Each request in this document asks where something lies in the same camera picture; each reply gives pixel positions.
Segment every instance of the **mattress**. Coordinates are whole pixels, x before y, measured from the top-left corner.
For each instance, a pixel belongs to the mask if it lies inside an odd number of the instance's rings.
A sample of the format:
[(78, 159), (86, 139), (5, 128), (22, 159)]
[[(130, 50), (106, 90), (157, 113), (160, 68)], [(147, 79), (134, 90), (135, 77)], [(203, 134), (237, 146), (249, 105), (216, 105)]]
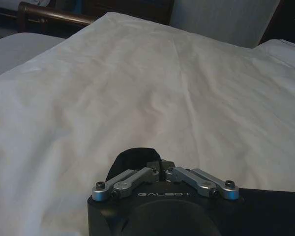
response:
[(0, 236), (87, 236), (92, 187), (133, 147), (295, 191), (295, 66), (108, 13), (3, 73)]
[(38, 6), (47, 6), (50, 2), (50, 0), (0, 0), (0, 8), (17, 11), (22, 1)]
[(0, 74), (64, 41), (36, 33), (17, 33), (0, 39)]

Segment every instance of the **silver metal bracket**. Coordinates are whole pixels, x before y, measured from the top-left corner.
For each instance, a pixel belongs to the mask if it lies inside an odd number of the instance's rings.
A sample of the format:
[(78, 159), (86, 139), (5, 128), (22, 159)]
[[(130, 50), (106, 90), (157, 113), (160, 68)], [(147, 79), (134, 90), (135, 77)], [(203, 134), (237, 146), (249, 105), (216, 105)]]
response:
[(103, 188), (97, 188), (96, 186), (92, 188), (92, 198), (95, 201), (104, 201), (108, 199), (112, 193), (114, 184), (124, 180), (125, 178), (128, 178), (129, 176), (133, 175), (135, 173), (134, 170), (126, 170), (122, 172), (121, 174), (113, 177), (107, 182), (102, 182)]
[(200, 169), (192, 169), (192, 173), (204, 178), (205, 180), (212, 181), (216, 184), (218, 191), (224, 199), (236, 200), (239, 198), (239, 188), (235, 185), (233, 181), (222, 181), (217, 177), (214, 177)]
[(115, 183), (113, 192), (118, 198), (125, 198), (131, 195), (132, 190), (143, 182), (156, 182), (159, 179), (159, 172), (154, 168), (144, 167), (129, 178)]
[(218, 196), (218, 190), (215, 183), (200, 178), (194, 173), (182, 167), (175, 167), (165, 172), (166, 179), (169, 181), (184, 181), (198, 191), (198, 194), (208, 198)]
[(155, 168), (144, 167), (139, 171), (126, 170), (107, 182), (98, 182), (92, 188), (92, 198), (95, 201), (104, 201), (110, 196), (125, 198), (131, 195), (132, 190), (143, 182), (156, 182), (159, 172)]

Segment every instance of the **wall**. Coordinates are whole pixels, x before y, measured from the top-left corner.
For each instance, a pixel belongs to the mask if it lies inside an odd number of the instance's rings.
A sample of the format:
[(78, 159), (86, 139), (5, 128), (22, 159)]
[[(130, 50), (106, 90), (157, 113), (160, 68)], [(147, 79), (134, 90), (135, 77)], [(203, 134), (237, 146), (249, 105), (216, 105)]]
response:
[(242, 47), (258, 45), (280, 0), (176, 0), (171, 26)]

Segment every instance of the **white pillow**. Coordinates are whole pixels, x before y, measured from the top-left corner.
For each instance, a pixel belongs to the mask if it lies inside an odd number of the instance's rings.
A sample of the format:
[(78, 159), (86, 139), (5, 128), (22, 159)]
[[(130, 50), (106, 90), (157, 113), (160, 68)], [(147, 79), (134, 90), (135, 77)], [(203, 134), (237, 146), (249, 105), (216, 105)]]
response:
[(260, 49), (274, 58), (277, 58), (284, 63), (295, 67), (295, 44), (288, 42), (286, 40), (269, 40), (258, 47)]

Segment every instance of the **wooden headboard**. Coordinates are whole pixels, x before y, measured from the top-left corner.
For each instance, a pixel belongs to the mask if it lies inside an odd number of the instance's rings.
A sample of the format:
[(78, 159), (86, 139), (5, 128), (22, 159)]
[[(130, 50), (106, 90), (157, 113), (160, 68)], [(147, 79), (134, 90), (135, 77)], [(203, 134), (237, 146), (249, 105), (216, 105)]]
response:
[(71, 12), (53, 9), (51, 7), (42, 7), (21, 2), (17, 12), (18, 31), (27, 31), (27, 22), (36, 22), (46, 28), (49, 23), (62, 22), (65, 24), (85, 27), (94, 22), (99, 17), (74, 14)]

